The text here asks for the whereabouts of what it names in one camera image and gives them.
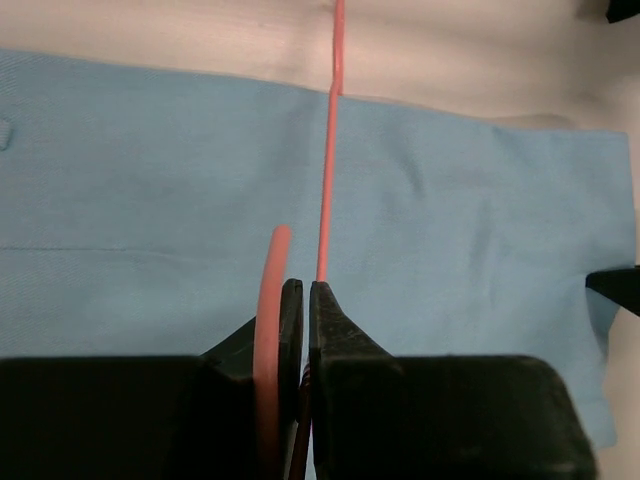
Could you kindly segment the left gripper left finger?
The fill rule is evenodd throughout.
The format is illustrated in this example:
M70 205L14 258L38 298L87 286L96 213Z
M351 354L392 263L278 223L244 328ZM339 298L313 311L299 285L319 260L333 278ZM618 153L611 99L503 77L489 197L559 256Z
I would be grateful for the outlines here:
M283 479L291 462L303 285L286 281L279 440L258 455L253 322L201 355L29 357L1 362L5 479Z

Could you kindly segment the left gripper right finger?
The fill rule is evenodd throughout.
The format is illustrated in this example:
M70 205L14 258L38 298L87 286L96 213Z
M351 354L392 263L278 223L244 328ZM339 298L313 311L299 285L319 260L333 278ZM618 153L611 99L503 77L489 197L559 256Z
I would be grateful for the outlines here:
M310 291L320 479L594 479L597 461L559 374L529 356L396 357Z

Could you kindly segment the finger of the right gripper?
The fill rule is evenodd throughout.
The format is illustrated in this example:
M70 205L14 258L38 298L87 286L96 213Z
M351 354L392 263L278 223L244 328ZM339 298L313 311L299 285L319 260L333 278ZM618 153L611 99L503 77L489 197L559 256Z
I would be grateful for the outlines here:
M634 315L640 314L640 267L602 270L586 277L585 285Z
M640 14L640 0L609 0L606 19L609 23L619 23Z

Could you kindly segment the pink wire hanger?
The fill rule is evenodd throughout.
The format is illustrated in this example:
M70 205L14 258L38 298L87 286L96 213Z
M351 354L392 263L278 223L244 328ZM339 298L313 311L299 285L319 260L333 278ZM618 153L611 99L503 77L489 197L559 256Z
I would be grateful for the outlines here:
M316 262L316 280L324 282L330 244L338 100L343 92L345 3L334 3L332 80L328 93L322 202ZM284 280L291 230L277 226L271 236L257 303L253 349L255 425L259 472L274 479L279 463L279 318L281 286Z

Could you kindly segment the light blue trousers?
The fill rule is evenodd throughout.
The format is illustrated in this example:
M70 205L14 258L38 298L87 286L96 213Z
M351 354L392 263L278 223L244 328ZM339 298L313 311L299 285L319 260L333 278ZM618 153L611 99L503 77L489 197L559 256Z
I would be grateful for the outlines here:
M272 229L315 273L327 100L288 86L1 54L1 353L196 354L256 310ZM339 103L328 280L395 355L525 354L597 447L630 266L628 142Z

